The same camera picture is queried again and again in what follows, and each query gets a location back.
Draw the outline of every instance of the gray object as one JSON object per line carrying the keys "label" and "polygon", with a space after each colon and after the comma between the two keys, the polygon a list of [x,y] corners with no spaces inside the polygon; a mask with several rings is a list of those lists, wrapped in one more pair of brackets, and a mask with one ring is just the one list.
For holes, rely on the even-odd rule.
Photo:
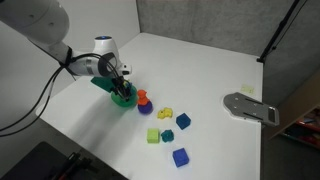
{"label": "gray object", "polygon": [[223,98],[225,107],[235,116],[257,120],[267,126],[279,125],[277,108],[259,102],[241,93],[226,95]]}

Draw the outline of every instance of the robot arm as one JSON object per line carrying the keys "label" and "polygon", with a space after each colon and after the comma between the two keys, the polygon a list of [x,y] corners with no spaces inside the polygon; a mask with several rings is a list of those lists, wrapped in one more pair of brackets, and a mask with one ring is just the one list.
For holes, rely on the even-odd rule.
{"label": "robot arm", "polygon": [[115,86],[122,86],[122,76],[131,73],[131,66],[119,60],[117,46],[111,37],[95,38],[91,56],[85,56],[88,53],[75,51],[63,43],[69,30],[69,18],[57,0],[0,0],[0,20],[60,64],[66,65],[74,75],[117,78],[113,81]]}

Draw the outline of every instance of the white table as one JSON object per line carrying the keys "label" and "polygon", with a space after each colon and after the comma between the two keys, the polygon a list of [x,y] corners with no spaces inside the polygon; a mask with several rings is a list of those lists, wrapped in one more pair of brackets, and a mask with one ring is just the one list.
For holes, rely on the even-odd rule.
{"label": "white table", "polygon": [[[253,86],[261,100],[263,66],[256,57],[139,34],[120,49],[133,66],[128,77],[154,105],[148,116],[115,105],[110,94],[81,77],[52,98],[42,119],[132,180],[256,180],[260,178],[261,124],[232,118],[224,95]],[[157,119],[171,107],[172,119]],[[180,130],[175,117],[192,120]],[[147,144],[147,128],[172,129],[172,143]],[[190,162],[176,168],[172,152]]]}

